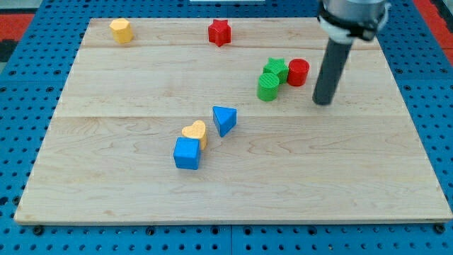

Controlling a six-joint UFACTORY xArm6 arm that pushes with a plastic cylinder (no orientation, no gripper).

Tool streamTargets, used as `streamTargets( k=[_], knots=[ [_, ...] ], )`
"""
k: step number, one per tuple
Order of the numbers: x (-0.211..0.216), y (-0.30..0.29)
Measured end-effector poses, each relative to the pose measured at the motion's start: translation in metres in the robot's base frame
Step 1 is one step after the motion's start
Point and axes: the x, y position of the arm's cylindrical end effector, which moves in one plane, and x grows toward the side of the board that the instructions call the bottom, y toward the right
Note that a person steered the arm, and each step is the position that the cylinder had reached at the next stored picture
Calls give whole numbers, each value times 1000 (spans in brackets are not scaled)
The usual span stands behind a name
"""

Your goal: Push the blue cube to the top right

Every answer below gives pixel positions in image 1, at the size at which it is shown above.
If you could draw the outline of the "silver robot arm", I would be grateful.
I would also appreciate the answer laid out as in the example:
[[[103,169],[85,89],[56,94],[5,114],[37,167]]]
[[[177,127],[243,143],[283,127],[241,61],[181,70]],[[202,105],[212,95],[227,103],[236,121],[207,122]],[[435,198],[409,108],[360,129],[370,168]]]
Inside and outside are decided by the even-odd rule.
[[[372,41],[389,19],[387,0],[320,0],[318,20],[329,38],[351,45],[355,39]]]

